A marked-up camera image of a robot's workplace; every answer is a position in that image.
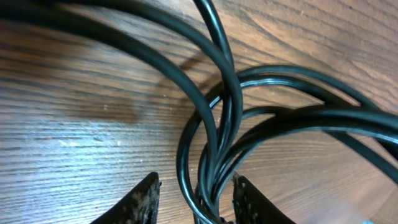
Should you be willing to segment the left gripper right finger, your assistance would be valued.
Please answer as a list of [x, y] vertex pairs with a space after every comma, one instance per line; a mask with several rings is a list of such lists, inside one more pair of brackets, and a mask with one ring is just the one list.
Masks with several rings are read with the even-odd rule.
[[245, 176], [233, 175], [233, 206], [238, 224], [295, 224]]

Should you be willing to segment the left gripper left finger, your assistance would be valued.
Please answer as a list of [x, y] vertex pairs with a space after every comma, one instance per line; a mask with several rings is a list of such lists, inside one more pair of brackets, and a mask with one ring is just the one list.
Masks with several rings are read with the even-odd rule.
[[158, 173], [149, 173], [118, 203], [91, 224], [156, 224], [160, 186]]

